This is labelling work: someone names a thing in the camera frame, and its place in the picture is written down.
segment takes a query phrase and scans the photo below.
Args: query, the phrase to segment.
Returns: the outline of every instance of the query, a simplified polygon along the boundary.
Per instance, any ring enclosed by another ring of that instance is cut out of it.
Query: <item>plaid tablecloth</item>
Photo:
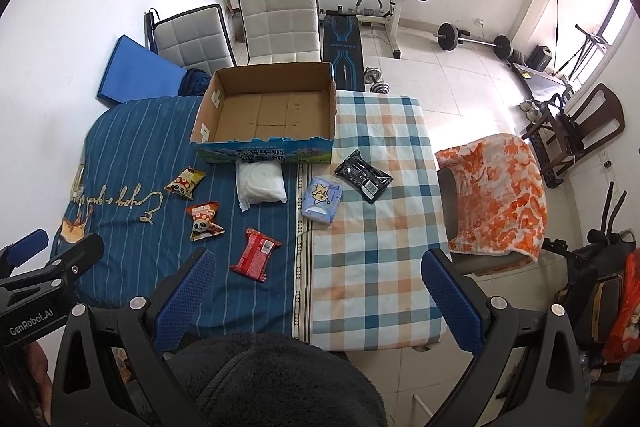
[[[374,204],[333,175],[355,149],[394,178]],[[332,164],[301,168],[299,190],[312,175],[340,180],[344,191],[330,227],[299,230],[313,259],[310,302],[300,301],[311,343],[334,351],[437,343],[446,324],[422,283],[420,260],[429,248],[448,251],[447,234],[417,100],[338,91]]]

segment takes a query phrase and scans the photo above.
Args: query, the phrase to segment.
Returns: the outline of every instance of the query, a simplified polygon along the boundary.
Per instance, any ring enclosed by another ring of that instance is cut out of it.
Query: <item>orange patterned cloth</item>
[[[458,253],[506,255],[517,251],[538,260],[545,238],[546,199],[533,152],[519,137],[495,134],[436,152],[458,189]]]

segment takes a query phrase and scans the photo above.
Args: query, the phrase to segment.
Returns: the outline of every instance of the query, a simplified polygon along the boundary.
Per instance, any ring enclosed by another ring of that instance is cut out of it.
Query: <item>white plastic bag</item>
[[[281,201],[287,203],[287,193],[279,162],[236,162],[236,189],[240,210],[252,204]]]

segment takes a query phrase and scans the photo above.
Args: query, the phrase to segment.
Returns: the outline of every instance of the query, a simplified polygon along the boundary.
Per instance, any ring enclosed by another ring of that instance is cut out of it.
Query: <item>white chair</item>
[[[183,67],[213,75],[236,65],[222,8],[210,4],[154,24],[158,55]]]
[[[249,64],[320,62],[318,0],[238,0]]]

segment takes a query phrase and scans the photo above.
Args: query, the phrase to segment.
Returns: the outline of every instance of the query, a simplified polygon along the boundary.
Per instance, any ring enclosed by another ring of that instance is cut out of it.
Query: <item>open cardboard box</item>
[[[334,132],[331,64],[256,64],[214,74],[191,144],[210,163],[331,163]]]

